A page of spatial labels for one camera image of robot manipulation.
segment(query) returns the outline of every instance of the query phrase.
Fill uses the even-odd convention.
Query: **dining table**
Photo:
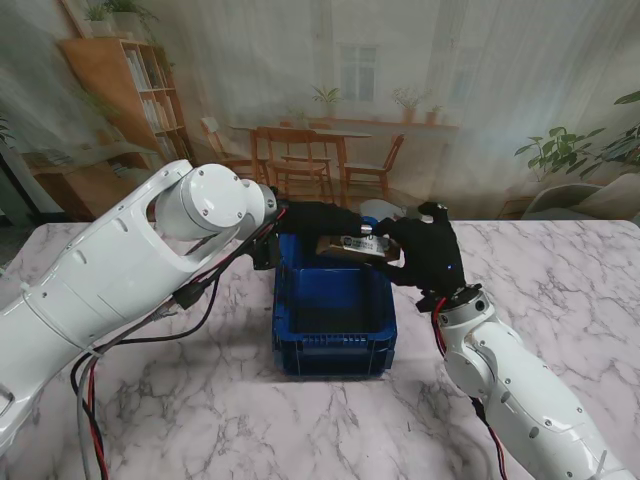
[[[258,125],[228,125],[233,130],[244,130],[249,132],[249,141],[251,143],[251,168],[253,170],[253,178],[259,178],[258,170]],[[340,173],[340,205],[349,208],[349,197],[347,196],[347,174],[345,164],[347,163],[347,138],[371,138],[370,133],[352,132],[349,130],[333,130],[311,128],[315,133],[314,141],[318,143],[333,144],[336,147],[336,156],[338,158],[338,171]]]
[[[0,276],[0,310],[85,228],[36,229]],[[640,229],[604,220],[454,221],[452,228],[466,280],[482,283],[501,320],[578,396],[611,452],[640,476]],[[121,346],[100,359],[96,415],[111,480],[500,478],[489,432],[447,375],[429,318],[415,306],[420,290],[392,286],[398,339],[380,378],[300,379],[285,376],[272,353],[274,282],[273,271],[255,271],[241,256],[193,335]],[[189,330],[211,295],[139,335]],[[44,388],[0,458],[0,479],[85,478],[70,370]],[[531,480],[510,455],[512,444],[504,448],[509,480]]]

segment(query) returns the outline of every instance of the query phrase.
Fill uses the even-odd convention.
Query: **wire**
[[[438,303],[436,304],[436,308],[433,309],[433,314],[431,315],[431,327],[433,328],[433,333],[436,337],[436,345],[438,350],[440,351],[440,355],[444,357],[444,354],[447,353],[447,346],[444,343],[444,339],[442,338],[442,332],[440,332],[440,328],[438,327],[438,315],[440,315],[440,310],[446,303],[447,298],[442,297]]]
[[[196,332],[197,330],[199,330],[200,328],[202,328],[202,326],[205,324],[208,316],[211,313],[211,310],[213,308],[213,303],[218,291],[218,285],[219,285],[219,279],[220,276],[222,275],[222,273],[229,267],[229,265],[236,259],[238,258],[240,255],[243,255],[245,253],[245,250],[251,246],[251,244],[253,244],[254,241],[255,242],[255,246],[260,245],[261,243],[263,243],[269,236],[269,234],[273,231],[273,229],[275,228],[275,224],[278,220],[280,220],[282,218],[282,216],[285,214],[286,209],[281,209],[281,211],[279,212],[279,214],[272,219],[271,221],[269,221],[266,225],[264,225],[262,228],[256,229],[254,232],[252,232],[251,235],[249,235],[249,237],[247,237],[247,239],[245,239],[240,246],[233,251],[230,255],[228,255],[227,257],[225,257],[223,260],[221,260],[220,262],[218,262],[215,266],[213,266],[212,268],[210,268],[209,270],[201,273],[200,275],[198,275],[197,277],[195,277],[190,283],[191,284],[199,284],[201,285],[202,291],[204,293],[204,289],[206,289],[209,285],[211,285],[211,283],[215,282],[214,285],[214,289],[213,292],[211,294],[211,299],[209,301],[209,305],[204,313],[204,315],[202,316],[202,319],[191,329],[179,333],[179,334],[175,334],[175,335],[169,335],[169,336],[165,336],[165,337],[146,337],[146,338],[134,338],[134,339],[127,339],[126,337],[129,336],[130,334],[134,333],[135,331],[139,330],[140,328],[144,327],[145,325],[147,325],[148,323],[150,323],[153,320],[156,320],[157,318],[161,318],[164,316],[168,315],[168,311],[169,308],[171,308],[171,306],[173,306],[173,303],[171,303],[171,305],[168,305],[169,302],[165,302],[165,304],[163,304],[162,306],[158,307],[158,309],[156,309],[151,315],[147,316],[144,320],[142,320],[141,322],[139,322],[138,324],[134,325],[133,327],[125,330],[123,333],[121,333],[120,335],[118,335],[117,337],[114,337],[110,342],[101,345],[99,347],[97,347],[95,350],[97,352],[99,352],[100,354],[104,354],[106,353],[108,350],[110,350],[111,348],[113,348],[116,345],[130,345],[130,344],[134,344],[134,343],[154,343],[154,342],[165,342],[165,341],[170,341],[170,340],[178,340],[181,338],[184,338],[188,335],[193,334],[194,332]],[[212,275],[206,279],[204,279],[203,277],[205,277],[206,275],[212,273]],[[80,377],[80,382],[79,384],[76,381],[76,375],[77,375],[77,371],[80,368],[80,366],[84,363],[85,360],[87,360],[89,357],[91,356],[91,353],[86,353],[85,355],[83,355],[82,357],[80,357],[78,359],[78,361],[76,361],[76,363],[74,364],[72,370],[71,370],[71,386],[74,390],[74,392],[76,393],[77,396],[77,421],[78,421],[78,432],[79,432],[79,436],[80,436],[80,450],[82,453],[82,463],[83,463],[83,468],[85,471],[85,477],[90,480],[91,479],[91,472],[89,469],[89,462],[88,462],[88,456],[86,454],[86,450],[85,450],[85,433],[82,429],[82,412],[84,412],[87,415],[87,418],[89,419],[89,424],[90,424],[90,430],[91,430],[91,435],[92,435],[92,439],[93,439],[93,443],[94,443],[94,449],[96,451],[96,457],[98,459],[98,464],[100,465],[100,473],[101,476],[103,478],[103,480],[107,480],[108,479],[108,471],[106,469],[106,462],[105,462],[105,458],[104,458],[104,446],[103,446],[103,440],[102,440],[102,435],[100,433],[100,428],[95,420],[95,365],[98,361],[98,357],[93,357],[89,363],[85,366],[81,377]],[[89,404],[87,404],[87,402],[84,401],[83,398],[83,391],[84,391],[84,384],[87,382],[87,379],[89,379]]]
[[[440,351],[440,354],[443,357],[447,353],[447,345],[444,342],[444,338],[442,337],[442,332],[440,331],[440,327],[438,326],[438,315],[440,315],[440,311],[442,310],[442,307],[444,306],[446,301],[447,299],[445,297],[442,297],[436,304],[436,307],[433,309],[433,313],[431,315],[431,326],[433,327],[433,333],[436,337],[436,345],[438,346],[438,350]],[[482,405],[482,402],[480,402],[480,400],[478,400],[477,398],[471,398],[471,403],[473,404],[476,410],[476,415],[478,416],[478,418],[480,418],[482,423],[484,423],[487,429],[489,430],[489,435],[493,439],[493,443],[496,446],[496,453],[498,457],[498,470],[500,471],[500,477],[502,478],[502,480],[508,480],[507,469],[505,468],[505,461],[504,461],[504,451],[502,450],[502,445],[500,444],[500,440],[498,439],[498,436],[493,431],[493,428],[491,428],[491,426],[489,426],[489,424],[487,423],[487,419],[484,414],[484,406]]]
[[[165,303],[163,303],[158,308],[156,308],[151,314],[147,315],[143,320],[136,323],[132,327],[129,327],[124,332],[118,334],[106,344],[100,345],[98,347],[98,351],[104,354],[114,346],[118,345],[122,340],[124,340],[126,337],[128,337],[135,331],[140,330],[145,325],[148,325],[149,323],[155,320],[158,320],[159,318],[165,317],[167,314],[169,314],[170,309],[173,307],[173,305],[174,305],[174,302],[172,300],[167,300]],[[78,436],[80,438],[80,453],[82,455],[82,468],[84,469],[84,475],[87,480],[91,480],[91,469],[89,467],[89,456],[87,455],[87,451],[86,451],[86,444],[87,444],[86,432],[84,429],[84,422],[83,422],[84,417],[82,416],[82,412],[85,411],[84,405],[86,405],[86,402],[84,401],[84,398],[83,398],[84,396],[83,392],[84,392],[85,384],[87,383],[89,372],[91,371],[91,369],[96,363],[98,363],[98,357],[93,356],[89,360],[89,363],[85,366],[84,370],[82,371],[82,374],[80,375],[80,382],[78,383],[78,393],[76,395],[76,398],[77,398],[76,420],[78,422]],[[98,430],[98,425],[95,423],[95,417],[93,416],[93,412],[88,413],[87,416],[89,418],[93,418],[93,423],[95,424],[95,428],[96,430]]]
[[[500,470],[500,477],[502,477],[502,480],[509,480],[507,478],[507,470],[504,466],[504,452],[502,451],[500,440],[498,439],[496,433],[493,431],[493,428],[489,426],[487,426],[487,428],[489,429],[489,435],[491,435],[493,443],[495,443],[496,445],[496,450],[498,451],[498,469]]]
[[[95,365],[91,368],[91,372],[89,373],[89,408],[91,409],[91,413],[95,416],[96,411],[96,389],[95,389]],[[100,466],[100,478],[102,480],[109,480],[109,470],[107,468],[107,463],[104,459],[104,447],[102,445],[102,438],[99,437],[99,432],[96,432],[93,426],[91,428],[91,438],[93,439],[93,449],[96,452],[96,459],[98,460],[98,465]]]

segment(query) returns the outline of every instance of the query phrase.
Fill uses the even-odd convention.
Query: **wooden chair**
[[[275,176],[275,185],[280,189],[280,175],[284,175],[284,193],[289,195],[289,187],[292,183],[300,185],[311,185],[314,189],[314,197],[320,199],[319,193],[322,194],[323,200],[328,201],[324,189],[325,178],[330,178],[327,174],[328,165],[324,163],[314,162],[311,153],[311,144],[313,143],[315,134],[311,130],[297,130],[293,128],[275,128],[275,127],[259,127],[257,130],[259,139],[267,141],[269,152],[268,165]],[[303,144],[306,147],[307,155],[305,162],[290,163],[287,161],[276,160],[273,153],[274,143],[284,143],[287,145]],[[308,180],[291,180],[290,177],[307,177]],[[331,191],[331,201],[333,199],[333,190]]]
[[[202,129],[207,136],[207,140],[209,140],[209,144],[211,145],[213,152],[218,158],[218,163],[224,165],[230,170],[233,170],[238,174],[238,176],[242,178],[253,177],[253,161],[250,158],[230,154],[224,149],[224,145],[222,145],[222,141],[220,140],[220,136],[218,135],[219,127],[216,119],[213,117],[203,117],[200,119],[200,124],[202,125]],[[265,183],[269,185],[269,170],[267,169],[267,160],[258,158],[257,161],[258,177],[260,176],[260,172],[262,172]],[[248,171],[238,171],[239,169],[247,168]],[[254,178],[253,180],[259,182],[260,178]]]
[[[387,155],[387,159],[384,162],[382,167],[375,167],[373,165],[367,165],[364,163],[345,163],[344,169],[347,180],[347,194],[350,185],[378,185],[382,189],[382,196],[385,200],[389,200],[389,182],[387,180],[387,174],[393,168],[393,164],[396,161],[396,157],[398,156],[398,151],[402,146],[402,142],[404,142],[404,134],[402,135],[394,135],[391,139],[391,150],[389,150],[389,154]],[[369,175],[378,177],[377,181],[365,181],[365,180],[357,180],[352,181],[351,175]]]
[[[284,128],[291,128],[293,124],[291,122],[280,122],[280,126]],[[310,123],[309,128],[318,129],[318,130],[331,130],[331,125],[327,123]],[[334,201],[333,195],[333,182],[331,181],[331,167],[329,164],[331,163],[331,159],[328,155],[328,149],[326,142],[322,142],[324,145],[324,157],[312,157],[313,163],[321,163],[325,165],[324,174],[329,184],[329,193],[331,194],[331,201]],[[306,162],[307,157],[305,155],[292,155],[291,154],[291,146],[287,143],[287,154],[282,156],[282,159],[286,162]]]

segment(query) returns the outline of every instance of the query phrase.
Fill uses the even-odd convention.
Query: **window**
[[[466,103],[480,55],[481,50],[478,48],[461,48],[458,52],[449,88],[448,106],[462,107]]]
[[[340,47],[340,95],[345,100],[372,102],[375,86],[376,47]]]

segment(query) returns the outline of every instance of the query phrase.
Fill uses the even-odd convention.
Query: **label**
[[[384,257],[385,252],[389,250],[389,239],[385,237],[376,237],[369,235],[368,237],[340,237],[340,243],[345,250],[353,252],[366,253],[367,255],[375,255]]]

